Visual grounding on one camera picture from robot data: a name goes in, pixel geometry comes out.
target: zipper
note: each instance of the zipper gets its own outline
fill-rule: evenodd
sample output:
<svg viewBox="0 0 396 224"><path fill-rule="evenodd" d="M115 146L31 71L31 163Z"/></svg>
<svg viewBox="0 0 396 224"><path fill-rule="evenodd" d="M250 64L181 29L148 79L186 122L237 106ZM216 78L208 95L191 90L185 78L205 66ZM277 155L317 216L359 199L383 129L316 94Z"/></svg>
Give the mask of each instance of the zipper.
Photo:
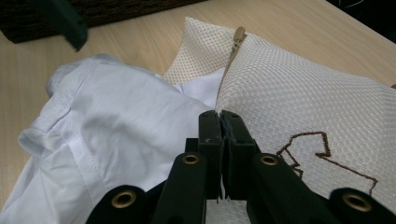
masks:
<svg viewBox="0 0 396 224"><path fill-rule="evenodd" d="M236 54L238 53L239 48L242 45L242 42L244 42L245 38L247 37L247 35L245 34L245 28L240 26L238 27L238 29L236 29L235 33L233 34L233 47L231 48L231 54L230 54L230 58L228 59L227 64L225 65L225 69L224 69L224 73L223 76L221 78L221 82L219 85L219 91L218 91L218 97L217 99L219 99L219 93L220 93L220 89L221 89L221 84L228 72L228 69L230 69L231 64L233 63L233 59L235 58Z"/></svg>

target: brown embroidery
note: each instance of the brown embroidery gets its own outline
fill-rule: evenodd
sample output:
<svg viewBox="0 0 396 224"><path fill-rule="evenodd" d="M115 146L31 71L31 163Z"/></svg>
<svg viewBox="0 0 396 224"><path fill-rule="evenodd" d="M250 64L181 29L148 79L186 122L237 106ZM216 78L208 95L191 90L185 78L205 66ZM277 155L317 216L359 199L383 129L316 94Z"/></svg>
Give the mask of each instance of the brown embroidery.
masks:
<svg viewBox="0 0 396 224"><path fill-rule="evenodd" d="M315 135L315 134L320 134L320 135L321 135L322 140L323 140L324 150L325 150L325 152L323 152L323 153L315 153L315 155L316 155L317 157L319 157L320 159L323 159L323 160L325 160L325 161L328 161L328 162L330 162L330 163L332 163L332 164L334 164L334 165L337 165L337 166L339 166L339 167L341 167L341 168L343 168L343 169L346 169L346 170L348 170L348 171L350 171L350 172L352 172L352 173L354 173L354 174L356 174L356 175L360 175L360 176L362 176L362 177L364 177L364 178L366 178L366 179L372 180L372 181L373 181L373 185L371 186L371 188L370 188L370 190L369 190L369 194L372 195L373 189L375 188L375 185L378 183L378 180L375 179L374 177L361 174L361 173L359 173L358 171L353 170L353 169L351 169L351 168L349 168L349 167L347 167L347 166L345 166L345 165L342 165L342 164L340 164L340 163L338 163L338 162L336 162L336 161L331 161L331 160L330 160L330 157L332 156L332 153L330 152L329 141L328 141L328 139L327 139L327 134L324 133L324 132L297 133L297 134L295 134L295 135L292 135L291 138L290 138L290 140L289 140L289 142L288 142L285 146L283 146L283 147L276 153L276 155L278 155L279 157L283 158L282 153L283 153L283 152L286 152L286 153L290 156L291 160L293 161L293 164L290 166L291 169L294 170L295 172L297 172L297 173L299 174L299 177L300 177L300 178L303 178L304 171L303 171L302 169L297 168L297 167L300 166L300 163L297 162L297 160L291 155L291 153L289 152L288 148L291 146L291 143L293 142L293 140L294 140L295 138L298 138L298 137L300 137L300 136Z"/></svg>

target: light wood surface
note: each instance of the light wood surface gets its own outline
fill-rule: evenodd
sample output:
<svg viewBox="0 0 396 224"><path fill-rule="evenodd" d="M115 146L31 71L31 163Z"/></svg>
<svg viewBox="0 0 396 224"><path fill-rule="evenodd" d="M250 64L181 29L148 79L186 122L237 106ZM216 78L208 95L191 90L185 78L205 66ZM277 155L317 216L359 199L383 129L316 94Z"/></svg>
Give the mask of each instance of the light wood surface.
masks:
<svg viewBox="0 0 396 224"><path fill-rule="evenodd" d="M45 84L55 69L98 53L163 74L174 60L185 17L247 32L330 68L391 86L396 45L325 0L211 0L91 28L74 52L61 36L14 45L0 35L0 208L29 155L18 145L47 102Z"/></svg>

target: embroidered outline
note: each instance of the embroidered outline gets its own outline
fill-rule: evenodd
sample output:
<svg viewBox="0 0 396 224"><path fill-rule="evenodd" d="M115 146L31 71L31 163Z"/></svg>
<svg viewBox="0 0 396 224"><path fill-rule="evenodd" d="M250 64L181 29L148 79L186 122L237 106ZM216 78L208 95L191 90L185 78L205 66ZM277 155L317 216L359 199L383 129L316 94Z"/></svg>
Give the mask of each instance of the embroidered outline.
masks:
<svg viewBox="0 0 396 224"><path fill-rule="evenodd" d="M340 164L337 161L330 160L330 157L332 156L332 153L330 151L329 141L328 141L328 138L327 138L327 134L325 132L297 133L295 135L292 135L290 140L289 140L289 142L285 146L283 146L276 153L276 155L279 156L280 158L284 159L283 156L282 156L282 153L286 151L286 153L290 156L291 160L293 161L293 164L290 165L290 168L293 171L297 172L299 174L300 178L303 178L304 171L302 169L298 168L301 164L299 162L297 162L297 160L291 155L291 153L288 150L288 148L291 146L291 143L293 142L293 140L295 138L298 138L298 137L301 137L301 136L307 136L307 135L316 135L316 134L320 134L321 135L325 152L317 152L317 153L315 153L315 156L317 156L318 158L323 159L323 160L325 160L325 161L327 161L329 163L337 165L337 166L339 166L339 167L341 167L343 169L346 169L349 172L354 173L355 175L359 175L359 176L362 176L362 177L364 177L366 179L372 180L373 181L373 185L369 189L369 195L372 195L373 189L375 188L375 185L378 183L378 180L376 178L372 177L372 176L368 176L368 175L359 173L358 171L353 170L353 169L351 169L351 168L349 168L349 167L347 167L347 166L345 166L343 164Z"/></svg>

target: table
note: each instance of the table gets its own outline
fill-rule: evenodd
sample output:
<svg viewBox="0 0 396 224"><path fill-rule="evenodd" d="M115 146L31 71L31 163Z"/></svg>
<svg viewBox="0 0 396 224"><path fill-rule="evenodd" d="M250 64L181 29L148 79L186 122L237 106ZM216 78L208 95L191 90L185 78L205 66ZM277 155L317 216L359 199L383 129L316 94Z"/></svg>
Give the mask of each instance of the table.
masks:
<svg viewBox="0 0 396 224"><path fill-rule="evenodd" d="M98 53L163 74L177 55L184 18L237 28L330 68L396 83L396 45L325 0L210 0L91 28L74 52L62 36L14 45L0 35L0 208L29 155L18 135L49 99L55 69Z"/></svg>

